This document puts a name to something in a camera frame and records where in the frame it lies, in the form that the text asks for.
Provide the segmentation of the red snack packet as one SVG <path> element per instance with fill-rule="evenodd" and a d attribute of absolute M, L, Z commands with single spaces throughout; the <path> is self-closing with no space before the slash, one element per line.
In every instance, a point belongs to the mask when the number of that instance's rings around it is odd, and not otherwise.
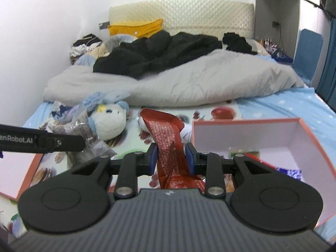
<path fill-rule="evenodd" d="M 182 130 L 182 121 L 169 113 L 144 108 L 140 116 L 146 121 L 171 122 Z M 205 183 L 198 175 L 191 175 L 187 167 L 183 143 L 173 136 L 169 139 L 162 137 L 155 143 L 158 146 L 157 174 L 160 188 L 162 189 L 200 189 L 205 191 Z"/>

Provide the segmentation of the blue white snack bag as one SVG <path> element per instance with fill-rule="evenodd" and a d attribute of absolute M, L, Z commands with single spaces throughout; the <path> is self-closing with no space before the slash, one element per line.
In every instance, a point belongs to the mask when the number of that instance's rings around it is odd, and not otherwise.
<path fill-rule="evenodd" d="M 302 171 L 300 169 L 286 169 L 286 168 L 277 167 L 276 170 L 287 176 L 290 176 L 294 179 L 301 181 Z"/>

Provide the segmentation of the white spray bottle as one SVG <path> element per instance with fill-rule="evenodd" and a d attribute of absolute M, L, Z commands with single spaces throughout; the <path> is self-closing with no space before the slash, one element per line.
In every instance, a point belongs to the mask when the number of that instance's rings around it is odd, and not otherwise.
<path fill-rule="evenodd" d="M 182 122 L 182 130 L 179 130 L 177 125 L 171 124 L 171 122 L 160 121 L 146 121 L 143 116 L 138 117 L 138 125 L 141 130 L 149 133 L 155 141 L 168 136 L 173 136 L 173 139 L 178 140 L 183 144 L 192 142 L 192 126 Z"/>

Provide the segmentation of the pink box lid left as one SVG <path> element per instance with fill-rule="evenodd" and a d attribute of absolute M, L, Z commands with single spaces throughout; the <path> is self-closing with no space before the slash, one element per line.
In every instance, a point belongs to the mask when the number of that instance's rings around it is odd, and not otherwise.
<path fill-rule="evenodd" d="M 0 192 L 4 197 L 18 201 L 30 186 L 43 154 L 2 152 Z"/>

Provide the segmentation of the blue white plush penguin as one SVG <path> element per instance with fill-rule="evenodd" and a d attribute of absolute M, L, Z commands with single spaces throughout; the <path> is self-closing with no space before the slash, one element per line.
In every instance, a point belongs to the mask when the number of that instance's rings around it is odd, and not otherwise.
<path fill-rule="evenodd" d="M 126 126 L 129 105 L 125 101 L 99 104 L 88 117 L 91 130 L 103 141 L 120 135 Z"/>

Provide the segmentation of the green yellow snack bag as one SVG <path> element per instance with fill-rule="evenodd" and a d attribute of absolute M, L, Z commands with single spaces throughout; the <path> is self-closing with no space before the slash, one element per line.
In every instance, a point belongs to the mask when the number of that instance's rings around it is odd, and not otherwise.
<path fill-rule="evenodd" d="M 254 159 L 260 159 L 260 151 L 257 150 L 231 150 L 228 154 L 230 159 L 233 159 L 235 156 L 249 156 Z"/>

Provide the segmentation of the grey blanket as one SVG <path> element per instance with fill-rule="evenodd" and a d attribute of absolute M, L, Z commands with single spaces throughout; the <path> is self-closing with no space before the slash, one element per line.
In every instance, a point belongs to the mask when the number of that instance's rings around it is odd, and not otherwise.
<path fill-rule="evenodd" d="M 74 106 L 95 92 L 125 90 L 130 106 L 188 107 L 264 97 L 303 86 L 290 66 L 261 56 L 215 50 L 140 80 L 94 73 L 89 66 L 70 66 L 47 83 L 43 99 Z"/>

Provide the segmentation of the pink box right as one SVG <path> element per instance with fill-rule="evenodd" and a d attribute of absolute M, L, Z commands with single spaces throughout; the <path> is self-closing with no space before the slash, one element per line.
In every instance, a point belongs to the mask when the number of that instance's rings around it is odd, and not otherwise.
<path fill-rule="evenodd" d="M 335 216 L 335 143 L 322 145 L 302 119 L 195 121 L 191 141 L 199 152 L 228 157 L 233 151 L 258 151 L 274 167 L 300 169 L 303 182 L 323 199 L 318 224 Z"/>

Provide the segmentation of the black clothing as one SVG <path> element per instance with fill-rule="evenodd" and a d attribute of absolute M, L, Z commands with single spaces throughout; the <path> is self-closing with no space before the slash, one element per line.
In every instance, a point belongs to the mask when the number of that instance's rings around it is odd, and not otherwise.
<path fill-rule="evenodd" d="M 243 54 L 256 55 L 244 37 L 235 33 L 224 34 L 224 42 L 204 34 L 177 33 L 171 36 L 161 30 L 151 37 L 139 38 L 131 43 L 122 42 L 108 56 L 98 58 L 94 73 L 129 76 L 140 79 L 180 66 L 223 48 Z"/>

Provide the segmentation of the yellow pillow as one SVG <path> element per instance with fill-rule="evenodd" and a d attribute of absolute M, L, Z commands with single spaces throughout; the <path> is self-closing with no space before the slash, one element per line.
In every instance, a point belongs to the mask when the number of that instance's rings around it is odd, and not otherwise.
<path fill-rule="evenodd" d="M 163 19 L 153 21 L 123 21 L 108 26 L 110 36 L 127 34 L 135 38 L 149 38 L 163 29 Z"/>

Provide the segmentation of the cream padded headboard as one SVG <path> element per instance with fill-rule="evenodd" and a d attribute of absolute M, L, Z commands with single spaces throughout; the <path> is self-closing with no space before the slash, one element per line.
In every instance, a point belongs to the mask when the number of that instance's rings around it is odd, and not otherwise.
<path fill-rule="evenodd" d="M 127 3 L 109 8 L 110 24 L 163 20 L 163 29 L 212 35 L 225 33 L 253 38 L 255 10 L 252 3 L 226 0 L 152 0 Z"/>

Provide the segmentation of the blue curtain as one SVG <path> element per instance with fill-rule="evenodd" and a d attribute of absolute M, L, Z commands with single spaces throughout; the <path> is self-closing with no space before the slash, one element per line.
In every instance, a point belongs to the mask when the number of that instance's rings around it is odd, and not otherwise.
<path fill-rule="evenodd" d="M 326 62 L 323 68 L 316 93 L 335 111 L 335 66 L 336 66 L 336 22 L 335 18 L 331 19 L 330 38 L 327 50 Z"/>

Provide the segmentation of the blue chair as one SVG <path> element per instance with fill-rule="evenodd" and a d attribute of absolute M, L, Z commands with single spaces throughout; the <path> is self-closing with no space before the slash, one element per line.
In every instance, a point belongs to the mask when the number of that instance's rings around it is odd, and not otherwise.
<path fill-rule="evenodd" d="M 322 46 L 322 35 L 307 29 L 300 32 L 292 68 L 307 86 L 313 81 Z"/>

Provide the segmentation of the clothes pile by wall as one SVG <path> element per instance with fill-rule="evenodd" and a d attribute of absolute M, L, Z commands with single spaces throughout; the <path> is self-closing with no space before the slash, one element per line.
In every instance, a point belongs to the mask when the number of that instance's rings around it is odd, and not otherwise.
<path fill-rule="evenodd" d="M 70 47 L 70 62 L 72 65 L 84 54 L 92 51 L 102 43 L 102 40 L 94 34 L 88 34 L 76 40 Z"/>

